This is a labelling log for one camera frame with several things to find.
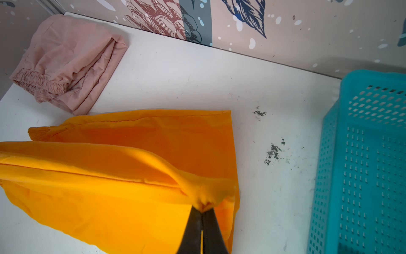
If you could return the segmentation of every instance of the white spot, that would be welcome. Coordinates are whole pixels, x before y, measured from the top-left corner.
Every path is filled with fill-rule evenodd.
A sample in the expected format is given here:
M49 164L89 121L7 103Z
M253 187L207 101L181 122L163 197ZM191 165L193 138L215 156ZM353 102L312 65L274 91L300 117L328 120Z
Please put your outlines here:
M253 38L250 39L250 45L248 46L248 48L251 50L253 48L255 48L255 40Z
M101 5L103 5L104 7L106 7L107 9L109 9L110 11L116 11L116 9L114 9L114 7L109 4L108 2L106 2L106 0L97 0Z
M241 32L242 31L242 21L239 20L235 15L233 15L233 20L236 22L237 31Z

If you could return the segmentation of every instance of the white paint speck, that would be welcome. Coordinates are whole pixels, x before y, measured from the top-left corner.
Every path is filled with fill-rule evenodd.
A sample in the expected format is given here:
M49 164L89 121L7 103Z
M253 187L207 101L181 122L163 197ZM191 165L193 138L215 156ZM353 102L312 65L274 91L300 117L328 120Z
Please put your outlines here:
M248 48L249 48L250 50L253 49L253 48L255 48L255 44L256 44L256 42L255 42L254 38L251 38L251 39L250 39L250 45L248 46Z
M386 48L387 46L388 46L387 43L383 43L383 44L379 45L378 48Z
M242 31L242 21L239 20L235 15L233 15L233 20L236 22L235 25L237 26L237 31Z
M110 11L116 11L116 9L114 9L114 7L109 4L106 0L97 0L101 5L103 5L104 7L106 7L107 9L109 9Z

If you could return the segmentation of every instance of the white table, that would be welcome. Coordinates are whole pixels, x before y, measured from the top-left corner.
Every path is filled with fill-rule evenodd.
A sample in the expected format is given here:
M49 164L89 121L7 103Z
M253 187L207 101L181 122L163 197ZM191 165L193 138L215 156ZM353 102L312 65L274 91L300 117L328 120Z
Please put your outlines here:
M233 254L305 253L322 118L338 97L340 80L67 15L104 24L129 42L90 114L232 110L241 195ZM49 103L36 103L14 84L0 101L0 141L28 141L29 127L58 125L69 117ZM281 151L266 165L271 144ZM2 189L0 207L0 253L102 253L40 225L12 205Z

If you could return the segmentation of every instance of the black tongs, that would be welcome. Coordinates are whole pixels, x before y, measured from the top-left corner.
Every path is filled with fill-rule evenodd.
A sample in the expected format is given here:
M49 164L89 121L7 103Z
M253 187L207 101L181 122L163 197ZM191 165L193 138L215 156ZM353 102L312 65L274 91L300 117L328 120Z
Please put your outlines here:
M201 213L194 207L177 254L200 254L202 231L204 254L228 254L214 209Z

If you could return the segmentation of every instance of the blue leaf print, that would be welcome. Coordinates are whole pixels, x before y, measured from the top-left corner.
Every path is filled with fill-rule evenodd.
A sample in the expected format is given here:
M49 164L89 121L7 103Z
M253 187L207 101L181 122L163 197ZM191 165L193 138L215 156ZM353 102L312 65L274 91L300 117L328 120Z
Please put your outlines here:
M263 14L265 11L265 0L222 0L228 10L239 20L265 36Z
M399 36L399 42L397 43L398 47L403 47L406 45L406 19L403 22L403 31L402 34Z

